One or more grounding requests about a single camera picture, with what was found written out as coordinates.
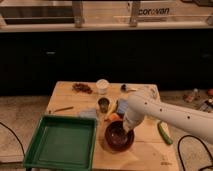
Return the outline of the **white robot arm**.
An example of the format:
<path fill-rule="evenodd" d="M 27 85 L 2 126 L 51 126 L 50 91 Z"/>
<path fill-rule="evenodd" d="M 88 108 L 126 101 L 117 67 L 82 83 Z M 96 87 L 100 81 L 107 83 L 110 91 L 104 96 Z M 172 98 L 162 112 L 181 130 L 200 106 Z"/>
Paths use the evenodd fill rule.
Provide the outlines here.
<path fill-rule="evenodd" d="M 127 103 L 128 108 L 123 118 L 126 132 L 140 125 L 145 116 L 152 116 L 213 144 L 211 113 L 164 103 L 154 99 L 153 93 L 147 89 L 131 93 Z"/>

